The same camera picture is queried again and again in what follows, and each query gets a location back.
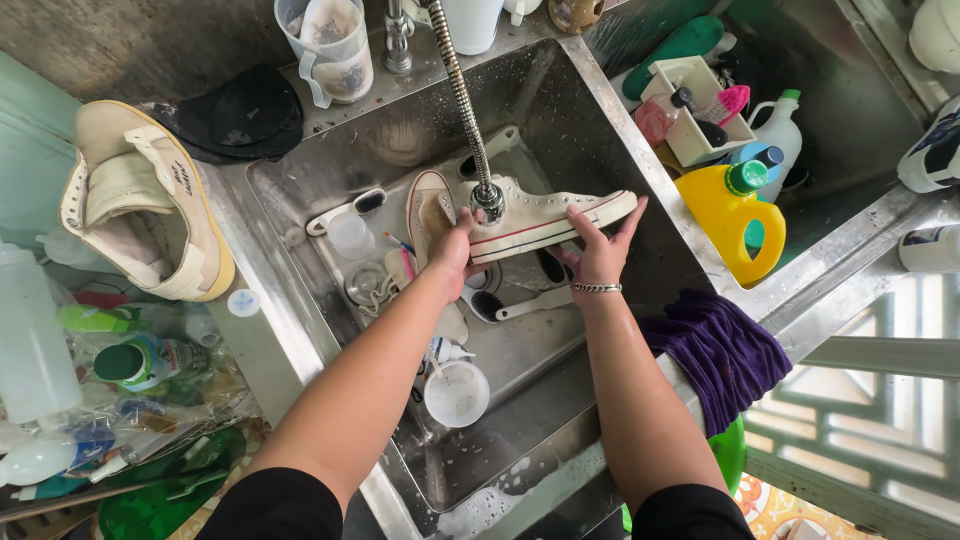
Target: concrete wall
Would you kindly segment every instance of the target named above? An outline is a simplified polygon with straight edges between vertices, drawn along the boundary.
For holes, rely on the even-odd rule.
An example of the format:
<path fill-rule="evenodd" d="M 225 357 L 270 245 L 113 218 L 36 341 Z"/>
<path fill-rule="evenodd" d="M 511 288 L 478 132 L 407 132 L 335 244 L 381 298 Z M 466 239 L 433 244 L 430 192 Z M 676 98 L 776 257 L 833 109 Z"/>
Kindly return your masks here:
<path fill-rule="evenodd" d="M 273 0 L 0 0 L 0 50 L 81 101 L 202 94 L 294 60 Z"/>

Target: purple towel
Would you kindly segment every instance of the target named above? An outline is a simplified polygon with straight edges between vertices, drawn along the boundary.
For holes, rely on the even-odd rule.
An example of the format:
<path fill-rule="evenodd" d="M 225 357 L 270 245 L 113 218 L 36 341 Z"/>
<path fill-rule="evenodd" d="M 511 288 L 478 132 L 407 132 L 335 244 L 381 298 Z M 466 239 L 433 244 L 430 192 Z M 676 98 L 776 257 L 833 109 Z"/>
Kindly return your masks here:
<path fill-rule="evenodd" d="M 712 292 L 680 291 L 666 319 L 640 329 L 655 351 L 677 359 L 704 407 L 707 437 L 727 430 L 793 368 L 780 343 L 733 302 Z"/>

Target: scrub brush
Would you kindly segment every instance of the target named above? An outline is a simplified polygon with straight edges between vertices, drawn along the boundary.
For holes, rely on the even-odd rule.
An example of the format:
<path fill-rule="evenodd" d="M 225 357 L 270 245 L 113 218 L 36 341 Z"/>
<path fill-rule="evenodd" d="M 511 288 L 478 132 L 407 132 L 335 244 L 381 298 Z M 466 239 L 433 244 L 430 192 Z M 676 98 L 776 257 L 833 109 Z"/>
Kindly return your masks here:
<path fill-rule="evenodd" d="M 496 312 L 503 308 L 503 301 L 493 293 L 477 290 L 467 284 L 460 291 L 460 298 L 470 306 L 470 310 L 485 323 L 496 322 Z"/>
<path fill-rule="evenodd" d="M 709 105 L 693 113 L 697 120 L 723 126 L 738 112 L 742 111 L 750 101 L 750 87 L 746 85 L 731 86 L 720 90 L 713 97 Z"/>

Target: white brush handle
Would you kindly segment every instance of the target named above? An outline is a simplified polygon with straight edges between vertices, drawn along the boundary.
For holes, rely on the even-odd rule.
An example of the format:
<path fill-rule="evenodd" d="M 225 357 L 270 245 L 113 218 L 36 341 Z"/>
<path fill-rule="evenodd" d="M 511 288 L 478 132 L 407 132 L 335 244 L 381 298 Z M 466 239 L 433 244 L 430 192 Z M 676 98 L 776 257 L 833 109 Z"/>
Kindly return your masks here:
<path fill-rule="evenodd" d="M 573 302 L 573 293 L 570 292 L 570 285 L 548 290 L 537 298 L 521 302 L 515 306 L 503 307 L 496 311 L 496 320 L 506 321 L 520 315 L 525 315 L 538 309 L 553 309 L 554 307 L 566 306 Z"/>

